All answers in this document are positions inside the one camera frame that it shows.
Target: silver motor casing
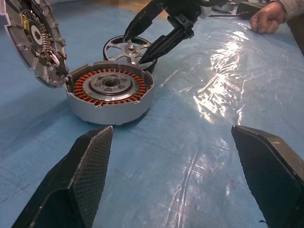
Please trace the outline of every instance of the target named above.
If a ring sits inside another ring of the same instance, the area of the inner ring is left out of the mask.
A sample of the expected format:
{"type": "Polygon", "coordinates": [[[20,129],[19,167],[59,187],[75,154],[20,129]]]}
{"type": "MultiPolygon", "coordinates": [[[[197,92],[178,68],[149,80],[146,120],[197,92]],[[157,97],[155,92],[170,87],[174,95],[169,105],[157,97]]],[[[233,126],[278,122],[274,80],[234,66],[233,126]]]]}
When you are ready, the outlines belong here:
{"type": "Polygon", "coordinates": [[[72,80],[75,82],[81,76],[97,71],[100,69],[116,69],[128,71],[139,76],[147,85],[147,92],[141,97],[139,101],[128,102],[124,104],[104,104],[95,105],[84,101],[74,94],[72,85],[64,84],[68,103],[73,112],[82,120],[105,125],[122,125],[124,123],[140,118],[152,105],[154,97],[154,79],[149,72],[142,71],[133,64],[118,64],[115,61],[101,61],[93,65],[84,65],[71,73],[72,80]]]}

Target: black robotic claw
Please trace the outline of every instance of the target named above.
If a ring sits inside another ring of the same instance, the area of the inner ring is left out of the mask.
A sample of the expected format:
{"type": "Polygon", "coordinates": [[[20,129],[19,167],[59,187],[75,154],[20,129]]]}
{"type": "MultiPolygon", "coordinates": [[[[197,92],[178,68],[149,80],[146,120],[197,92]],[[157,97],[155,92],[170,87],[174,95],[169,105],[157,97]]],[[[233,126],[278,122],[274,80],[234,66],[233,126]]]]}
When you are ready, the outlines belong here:
{"type": "Polygon", "coordinates": [[[192,30],[198,16],[202,13],[201,6],[211,7],[227,0],[152,0],[132,20],[124,34],[124,41],[143,33],[163,10],[168,13],[168,21],[174,30],[166,36],[159,37],[145,52],[140,64],[151,62],[166,55],[184,39],[194,36],[192,30]]]}

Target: bolt hole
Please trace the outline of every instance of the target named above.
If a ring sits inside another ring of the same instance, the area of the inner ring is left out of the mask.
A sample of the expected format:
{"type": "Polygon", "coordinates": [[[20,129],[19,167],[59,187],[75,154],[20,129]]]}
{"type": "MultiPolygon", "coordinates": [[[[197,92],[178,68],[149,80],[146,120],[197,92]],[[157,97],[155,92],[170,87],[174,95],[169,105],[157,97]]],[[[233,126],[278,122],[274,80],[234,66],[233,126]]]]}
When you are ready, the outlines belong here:
{"type": "Polygon", "coordinates": [[[119,84],[119,81],[116,79],[107,79],[104,81],[104,85],[107,87],[114,87],[119,84]]]}

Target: finger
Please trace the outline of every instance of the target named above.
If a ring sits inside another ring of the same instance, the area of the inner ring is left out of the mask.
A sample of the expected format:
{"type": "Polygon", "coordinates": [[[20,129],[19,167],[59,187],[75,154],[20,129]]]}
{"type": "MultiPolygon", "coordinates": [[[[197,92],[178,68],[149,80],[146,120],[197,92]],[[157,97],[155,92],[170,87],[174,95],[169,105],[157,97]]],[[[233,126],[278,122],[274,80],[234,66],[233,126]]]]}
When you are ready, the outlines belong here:
{"type": "Polygon", "coordinates": [[[271,21],[271,24],[266,30],[266,33],[274,33],[279,28],[279,23],[276,20],[271,21]]]}
{"type": "Polygon", "coordinates": [[[258,23],[257,23],[257,31],[259,33],[264,33],[267,29],[267,20],[268,20],[268,13],[267,11],[262,11],[260,13],[258,23]]]}
{"type": "Polygon", "coordinates": [[[257,32],[257,22],[258,22],[259,12],[253,15],[250,19],[251,30],[257,32]]]}

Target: plastic sheet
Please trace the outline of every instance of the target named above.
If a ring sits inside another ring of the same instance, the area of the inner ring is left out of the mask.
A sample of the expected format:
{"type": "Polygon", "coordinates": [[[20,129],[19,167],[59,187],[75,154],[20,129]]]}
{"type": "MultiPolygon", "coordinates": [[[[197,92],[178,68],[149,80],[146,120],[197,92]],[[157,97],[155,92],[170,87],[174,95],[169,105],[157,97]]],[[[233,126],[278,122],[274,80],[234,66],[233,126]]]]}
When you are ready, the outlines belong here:
{"type": "MultiPolygon", "coordinates": [[[[102,59],[134,16],[93,2],[54,6],[70,69],[102,59]]],[[[156,19],[143,37],[171,30],[156,19]]],[[[156,97],[141,120],[115,127],[94,228],[266,228],[230,133],[233,124],[284,138],[304,159],[304,58],[286,25],[259,35],[248,22],[199,20],[195,37],[161,58],[156,97]]],[[[0,35],[0,227],[14,222],[47,171],[94,128],[63,90],[40,85],[0,35]]]]}

